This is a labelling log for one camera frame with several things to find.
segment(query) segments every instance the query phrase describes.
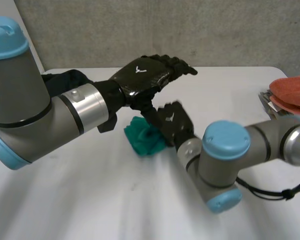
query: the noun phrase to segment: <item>white logo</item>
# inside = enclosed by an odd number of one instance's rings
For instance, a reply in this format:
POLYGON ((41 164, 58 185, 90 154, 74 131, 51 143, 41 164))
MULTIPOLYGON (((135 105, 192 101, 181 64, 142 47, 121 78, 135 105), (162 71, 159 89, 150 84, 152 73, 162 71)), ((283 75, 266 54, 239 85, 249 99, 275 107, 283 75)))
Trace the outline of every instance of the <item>white logo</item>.
POLYGON ((138 66, 136 66, 136 68, 135 68, 135 73, 136 73, 136 74, 137 74, 137 73, 144 73, 144 72, 146 72, 146 71, 147 71, 147 70, 140 70, 138 66))
POLYGON ((173 113, 171 117, 166 117, 165 120, 167 122, 169 122, 169 121, 172 122, 174 120, 174 116, 175 116, 175 113, 173 113))

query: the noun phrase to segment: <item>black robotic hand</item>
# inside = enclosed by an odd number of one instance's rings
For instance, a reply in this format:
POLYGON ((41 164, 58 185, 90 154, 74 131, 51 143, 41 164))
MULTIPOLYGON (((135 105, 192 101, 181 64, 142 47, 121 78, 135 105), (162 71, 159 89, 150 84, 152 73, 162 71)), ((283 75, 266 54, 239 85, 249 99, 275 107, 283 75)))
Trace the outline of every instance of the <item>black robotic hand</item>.
POLYGON ((155 94, 182 75, 198 72, 185 61, 168 55, 142 56, 110 77, 120 86, 125 105, 141 111, 145 119, 159 128, 161 121, 152 105, 155 94))
POLYGON ((109 120, 98 127, 99 131, 103 133, 115 127, 116 112, 123 106, 141 111, 148 123, 160 128, 162 122, 152 99, 168 83, 187 74, 198 72, 177 57, 153 55, 133 60, 106 81, 94 82, 109 111, 109 120))
POLYGON ((169 146, 178 149, 182 143, 195 136, 194 125, 180 102, 160 107, 157 114, 161 122, 159 130, 169 146))

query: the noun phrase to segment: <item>black cable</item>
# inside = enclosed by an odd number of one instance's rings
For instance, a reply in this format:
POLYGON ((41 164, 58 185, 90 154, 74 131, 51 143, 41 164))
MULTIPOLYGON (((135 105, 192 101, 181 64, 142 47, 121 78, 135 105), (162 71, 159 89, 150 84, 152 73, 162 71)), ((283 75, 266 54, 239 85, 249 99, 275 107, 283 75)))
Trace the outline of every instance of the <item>black cable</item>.
POLYGON ((269 200, 269 201, 280 201, 280 200, 290 200, 297 193, 300 192, 300 184, 292 189, 285 189, 281 192, 278 191, 266 191, 249 185, 247 182, 242 180, 240 177, 237 177, 235 180, 239 185, 248 189, 253 195, 260 199, 269 200))

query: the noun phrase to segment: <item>light blue joint cap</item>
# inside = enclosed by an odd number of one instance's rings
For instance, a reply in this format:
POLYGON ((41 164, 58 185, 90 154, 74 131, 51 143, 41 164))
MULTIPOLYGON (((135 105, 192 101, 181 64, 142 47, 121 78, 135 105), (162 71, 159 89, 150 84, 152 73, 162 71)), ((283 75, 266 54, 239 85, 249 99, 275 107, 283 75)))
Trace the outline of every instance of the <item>light blue joint cap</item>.
POLYGON ((25 165, 30 164, 19 157, 14 151, 12 151, 1 139, 0 139, 0 161, 6 165, 9 169, 18 170, 25 165))
POLYGON ((205 130, 202 146, 212 158, 231 161, 242 157, 251 143, 248 131, 238 123, 215 121, 205 130))
POLYGON ((19 24, 12 18, 0 16, 0 60, 10 59, 29 49, 29 42, 19 24))
POLYGON ((220 214, 237 205, 242 199, 241 191, 238 188, 226 191, 206 202, 207 207, 214 214, 220 214))

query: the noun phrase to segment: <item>black glove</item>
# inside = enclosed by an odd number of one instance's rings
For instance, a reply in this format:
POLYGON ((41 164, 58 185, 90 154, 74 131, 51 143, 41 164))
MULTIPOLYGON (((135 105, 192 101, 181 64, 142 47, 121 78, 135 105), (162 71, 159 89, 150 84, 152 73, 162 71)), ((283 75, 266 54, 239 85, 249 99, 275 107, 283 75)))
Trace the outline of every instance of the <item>black glove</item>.
POLYGON ((161 122, 159 130, 169 146, 178 149, 186 140, 195 137, 194 125, 180 102, 160 107, 157 114, 161 122))
POLYGON ((183 74, 196 75, 198 72, 177 57, 153 55, 133 60, 109 80, 115 81, 120 86, 126 106, 141 111, 150 124, 160 128, 161 121, 152 105, 152 99, 168 83, 183 74))
POLYGON ((81 85, 93 83, 86 75, 75 69, 60 74, 44 74, 41 77, 51 98, 81 85))

